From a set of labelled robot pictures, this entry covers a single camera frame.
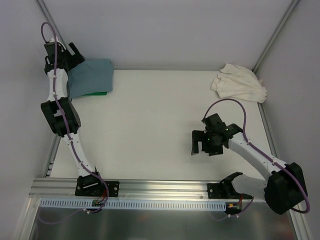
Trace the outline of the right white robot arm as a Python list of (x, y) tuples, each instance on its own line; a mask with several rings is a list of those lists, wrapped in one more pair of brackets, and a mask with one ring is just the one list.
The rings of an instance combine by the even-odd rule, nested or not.
[(191, 133), (191, 154), (204, 152), (209, 156), (221, 155), (224, 149), (241, 156), (262, 176), (249, 177), (234, 172), (208, 189), (208, 197), (235, 199), (242, 195), (264, 200), (277, 214), (293, 210), (301, 202), (307, 202), (308, 192), (302, 168), (295, 162), (286, 163), (273, 155), (266, 154), (245, 137), (245, 131), (232, 123), (226, 125), (215, 113), (202, 120), (204, 130)]

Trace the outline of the blue-grey t-shirt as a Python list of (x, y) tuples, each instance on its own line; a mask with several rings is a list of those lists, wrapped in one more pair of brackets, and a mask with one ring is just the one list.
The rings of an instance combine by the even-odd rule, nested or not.
[(84, 94), (111, 92), (114, 67), (110, 59), (86, 59), (68, 72), (69, 97), (76, 99)]

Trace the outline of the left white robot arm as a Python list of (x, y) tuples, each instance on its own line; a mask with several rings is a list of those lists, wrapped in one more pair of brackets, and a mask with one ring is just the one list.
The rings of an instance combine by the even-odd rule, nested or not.
[(87, 189), (93, 196), (98, 196), (104, 190), (104, 183), (95, 166), (86, 158), (80, 139), (81, 120), (69, 98), (68, 73), (85, 58), (73, 43), (69, 46), (74, 54), (60, 42), (44, 44), (47, 53), (44, 72), (49, 79), (49, 95), (40, 108), (52, 132), (65, 141), (72, 154), (78, 172), (76, 189)]

